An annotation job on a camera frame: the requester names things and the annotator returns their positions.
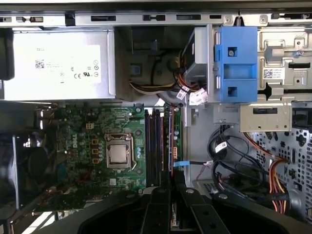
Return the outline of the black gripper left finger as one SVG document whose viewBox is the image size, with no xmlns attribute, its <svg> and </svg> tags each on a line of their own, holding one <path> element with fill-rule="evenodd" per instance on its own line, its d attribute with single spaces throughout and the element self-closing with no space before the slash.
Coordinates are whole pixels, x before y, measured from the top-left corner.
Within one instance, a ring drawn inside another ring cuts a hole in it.
<svg viewBox="0 0 312 234">
<path fill-rule="evenodd" d="M 56 222 L 58 234 L 168 234 L 171 212 L 170 173 L 161 186 L 138 196 L 121 192 Z"/>
</svg>

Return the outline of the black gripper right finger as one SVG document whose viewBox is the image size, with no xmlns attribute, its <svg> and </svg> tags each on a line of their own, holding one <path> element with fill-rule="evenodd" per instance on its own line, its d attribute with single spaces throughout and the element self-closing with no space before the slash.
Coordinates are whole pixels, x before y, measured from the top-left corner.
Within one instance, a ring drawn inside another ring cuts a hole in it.
<svg viewBox="0 0 312 234">
<path fill-rule="evenodd" d="M 173 187 L 182 200 L 181 224 L 195 225 L 197 234 L 310 234 L 312 227 L 228 192 L 211 197 L 186 186 L 184 173 L 173 173 Z"/>
</svg>

